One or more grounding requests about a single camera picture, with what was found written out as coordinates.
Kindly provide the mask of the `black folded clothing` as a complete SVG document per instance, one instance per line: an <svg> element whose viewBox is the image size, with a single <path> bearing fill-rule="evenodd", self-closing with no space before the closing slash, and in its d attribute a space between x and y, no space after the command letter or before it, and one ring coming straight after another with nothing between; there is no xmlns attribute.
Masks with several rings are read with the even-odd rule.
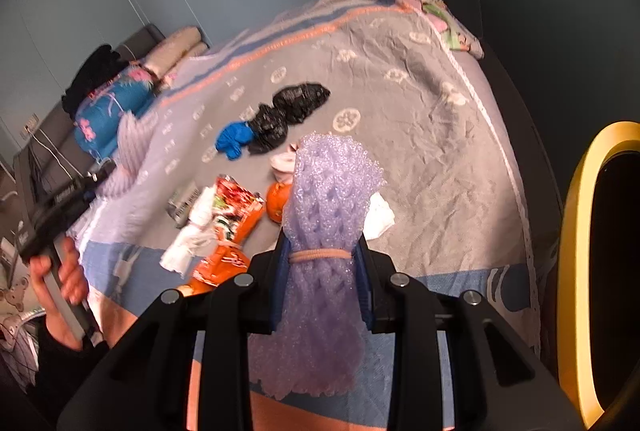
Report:
<svg viewBox="0 0 640 431"><path fill-rule="evenodd" d="M111 81L129 62L115 52L111 45L102 44L96 48L82 64L72 83L62 95L62 109L74 120L81 103L97 88Z"/></svg>

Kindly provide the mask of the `grey patterned bed sheet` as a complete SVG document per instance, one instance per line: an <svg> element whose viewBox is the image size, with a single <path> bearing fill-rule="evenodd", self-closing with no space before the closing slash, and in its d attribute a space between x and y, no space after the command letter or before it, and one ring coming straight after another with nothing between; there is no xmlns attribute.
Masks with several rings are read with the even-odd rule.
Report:
<svg viewBox="0 0 640 431"><path fill-rule="evenodd" d="M166 206L180 186L229 175L257 194L267 156L216 151L288 85L317 82L328 101L288 132L358 140L381 166L394 225L373 240L432 290L475 289L531 347L539 303L524 187L494 94L474 57L452 52L434 21L401 0L319 0L186 62L149 110L153 125L131 187L101 199L78 245L90 307L115 343L183 277L160 258L177 237Z"/></svg>

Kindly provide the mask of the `beige folded quilts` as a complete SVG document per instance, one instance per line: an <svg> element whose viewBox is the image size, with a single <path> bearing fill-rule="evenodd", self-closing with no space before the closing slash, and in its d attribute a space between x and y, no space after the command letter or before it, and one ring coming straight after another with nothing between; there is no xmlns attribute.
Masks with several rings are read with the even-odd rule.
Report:
<svg viewBox="0 0 640 431"><path fill-rule="evenodd" d="M163 79L185 59L198 57L208 50L198 27L185 27L171 33L145 56L142 67L156 79Z"/></svg>

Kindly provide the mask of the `orange snack wrapper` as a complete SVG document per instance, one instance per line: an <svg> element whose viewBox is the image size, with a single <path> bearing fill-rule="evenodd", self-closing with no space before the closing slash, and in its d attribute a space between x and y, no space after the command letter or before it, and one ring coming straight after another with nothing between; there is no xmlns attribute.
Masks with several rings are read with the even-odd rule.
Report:
<svg viewBox="0 0 640 431"><path fill-rule="evenodd" d="M206 243L214 244L214 249L198 262L188 282L179 287L187 297L212 291L248 271L250 258L243 251L243 243L265 213L266 202L233 177L219 175L214 183L212 210L203 236Z"/></svg>

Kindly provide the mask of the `white paper tissue wad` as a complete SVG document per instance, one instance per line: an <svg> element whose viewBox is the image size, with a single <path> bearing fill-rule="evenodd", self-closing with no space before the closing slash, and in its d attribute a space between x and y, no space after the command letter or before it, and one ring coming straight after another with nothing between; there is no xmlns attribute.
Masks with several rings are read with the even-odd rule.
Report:
<svg viewBox="0 0 640 431"><path fill-rule="evenodd" d="M378 239L394 225L394 211L382 195L376 192L371 196L369 209L364 219L364 239L367 241Z"/></svg>

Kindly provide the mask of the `blue floral folded quilt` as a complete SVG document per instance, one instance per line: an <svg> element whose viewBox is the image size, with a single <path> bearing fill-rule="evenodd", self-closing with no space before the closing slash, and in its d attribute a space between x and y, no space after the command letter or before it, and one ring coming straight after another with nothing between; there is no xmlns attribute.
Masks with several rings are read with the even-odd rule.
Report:
<svg viewBox="0 0 640 431"><path fill-rule="evenodd" d="M78 107L74 132L78 146L96 161L111 157L122 117L131 112L140 118L154 98L152 74L141 66L128 66Z"/></svg>

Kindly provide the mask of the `pink white wrapper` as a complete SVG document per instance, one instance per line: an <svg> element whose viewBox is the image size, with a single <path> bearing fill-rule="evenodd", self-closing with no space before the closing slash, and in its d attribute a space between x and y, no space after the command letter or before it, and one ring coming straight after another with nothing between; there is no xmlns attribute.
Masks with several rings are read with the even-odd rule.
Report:
<svg viewBox="0 0 640 431"><path fill-rule="evenodd" d="M271 169L274 173L292 174L295 169L296 151L288 150L281 154L274 154L270 158Z"/></svg>

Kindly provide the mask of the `pink floral cloth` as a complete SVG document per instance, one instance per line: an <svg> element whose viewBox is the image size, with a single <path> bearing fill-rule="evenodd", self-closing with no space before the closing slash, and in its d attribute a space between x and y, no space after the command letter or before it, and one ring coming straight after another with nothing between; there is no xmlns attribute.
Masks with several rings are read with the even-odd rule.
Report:
<svg viewBox="0 0 640 431"><path fill-rule="evenodd" d="M404 1L427 16L450 50L469 53L477 60L484 58L484 50L480 41L461 21L457 20L444 0Z"/></svg>

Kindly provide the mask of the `black plastic bag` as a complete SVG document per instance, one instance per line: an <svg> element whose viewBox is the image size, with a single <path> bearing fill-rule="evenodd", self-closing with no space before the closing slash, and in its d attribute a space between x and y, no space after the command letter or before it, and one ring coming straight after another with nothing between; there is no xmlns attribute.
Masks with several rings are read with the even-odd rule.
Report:
<svg viewBox="0 0 640 431"><path fill-rule="evenodd" d="M305 82L281 88L272 96L272 105L283 113L288 124L299 124L323 106L330 95L322 84Z"/></svg>
<svg viewBox="0 0 640 431"><path fill-rule="evenodd" d="M276 149L288 137L288 122L283 111L260 104L255 116L247 122L253 139L247 148L250 154L265 154Z"/></svg>

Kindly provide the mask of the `grey upholstered headboard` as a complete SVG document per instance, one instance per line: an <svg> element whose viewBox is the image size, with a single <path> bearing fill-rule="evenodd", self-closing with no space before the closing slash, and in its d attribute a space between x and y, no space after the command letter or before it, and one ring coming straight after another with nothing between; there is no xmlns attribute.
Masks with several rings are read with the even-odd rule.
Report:
<svg viewBox="0 0 640 431"><path fill-rule="evenodd" d="M29 211L40 196L93 165L93 157L76 143L73 121L58 102L13 159L17 194L24 210Z"/></svg>

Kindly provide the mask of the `purple foam fruit net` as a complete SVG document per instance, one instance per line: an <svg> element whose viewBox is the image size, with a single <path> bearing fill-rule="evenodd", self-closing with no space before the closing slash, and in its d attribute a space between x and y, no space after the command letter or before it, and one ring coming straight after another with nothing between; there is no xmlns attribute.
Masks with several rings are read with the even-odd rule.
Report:
<svg viewBox="0 0 640 431"><path fill-rule="evenodd" d="M296 152L283 209L291 245L280 321L248 339L250 381L265 395L341 395L351 390L364 355L356 265L371 197L383 170L349 136L310 134Z"/></svg>

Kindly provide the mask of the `silver green snack wrapper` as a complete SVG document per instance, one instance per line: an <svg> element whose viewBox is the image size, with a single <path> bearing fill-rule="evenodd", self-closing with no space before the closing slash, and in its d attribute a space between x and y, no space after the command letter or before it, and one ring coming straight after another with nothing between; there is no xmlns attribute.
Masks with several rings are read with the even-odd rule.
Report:
<svg viewBox="0 0 640 431"><path fill-rule="evenodd" d="M200 195L201 188L193 180L182 184L172 193L166 206L166 212L177 229L182 229L189 223L189 215Z"/></svg>

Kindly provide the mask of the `white tissue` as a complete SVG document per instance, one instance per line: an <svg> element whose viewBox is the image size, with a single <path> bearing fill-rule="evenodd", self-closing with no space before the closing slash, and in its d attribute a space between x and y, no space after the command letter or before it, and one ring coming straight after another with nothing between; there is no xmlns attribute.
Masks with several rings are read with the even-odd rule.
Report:
<svg viewBox="0 0 640 431"><path fill-rule="evenodd" d="M160 266L166 271L186 277L196 251L214 239L209 226L214 217L215 192L215 186L205 187L194 201L186 225L160 258Z"/></svg>

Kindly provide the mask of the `blue rubber glove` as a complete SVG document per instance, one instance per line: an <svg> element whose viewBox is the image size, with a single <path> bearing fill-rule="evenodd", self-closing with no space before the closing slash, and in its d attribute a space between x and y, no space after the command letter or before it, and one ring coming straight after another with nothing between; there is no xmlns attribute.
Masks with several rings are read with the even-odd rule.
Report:
<svg viewBox="0 0 640 431"><path fill-rule="evenodd" d="M254 138L254 132L247 122L232 122L219 133L215 149L233 161L242 156L242 150Z"/></svg>

